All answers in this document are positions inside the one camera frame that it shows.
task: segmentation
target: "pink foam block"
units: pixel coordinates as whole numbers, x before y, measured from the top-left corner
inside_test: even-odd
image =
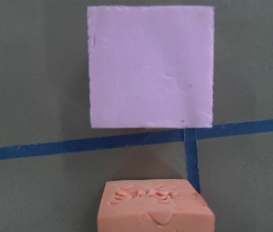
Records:
[[[186,180],[107,182],[98,232],[214,232],[215,216]]]
[[[214,8],[88,7],[93,128],[212,127]]]

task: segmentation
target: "pink square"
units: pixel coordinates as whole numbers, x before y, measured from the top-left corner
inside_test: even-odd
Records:
[[[212,127],[214,8],[87,9],[93,128]]]

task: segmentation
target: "blue tape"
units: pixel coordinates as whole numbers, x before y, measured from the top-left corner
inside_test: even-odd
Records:
[[[210,129],[196,129],[197,139],[211,139],[226,136],[265,133],[273,131],[273,119],[213,126]]]
[[[225,136],[245,135],[273,131],[273,119],[214,126],[211,129],[195,129],[196,140]],[[183,130],[167,130],[130,135],[109,136],[71,140],[63,142],[9,146],[0,148],[0,160],[101,150],[108,148],[152,145],[180,142],[184,140]]]
[[[198,149],[195,129],[184,129],[184,140],[187,158],[188,181],[200,194],[200,173],[198,168]]]
[[[0,160],[93,151],[127,146],[173,143],[183,140],[183,130],[167,130],[45,144],[8,146],[0,148]]]

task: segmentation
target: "gray surface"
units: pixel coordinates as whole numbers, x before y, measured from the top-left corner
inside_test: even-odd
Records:
[[[86,6],[97,4],[214,5],[214,124],[273,118],[273,1],[0,0],[0,146],[148,131],[90,128]],[[199,150],[216,231],[273,231],[273,134]],[[0,161],[0,231],[94,232],[105,181],[185,178],[183,154],[168,144]]]
[[[173,143],[0,161],[0,232],[95,232],[106,181],[185,179],[184,160]]]
[[[214,123],[273,118],[273,1],[1,1],[0,146],[134,133],[89,124],[86,6],[216,8]]]
[[[216,232],[273,232],[273,133],[199,141]]]

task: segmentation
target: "orange foam block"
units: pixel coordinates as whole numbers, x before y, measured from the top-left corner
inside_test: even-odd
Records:
[[[187,180],[106,183],[99,232],[213,232],[215,216]]]

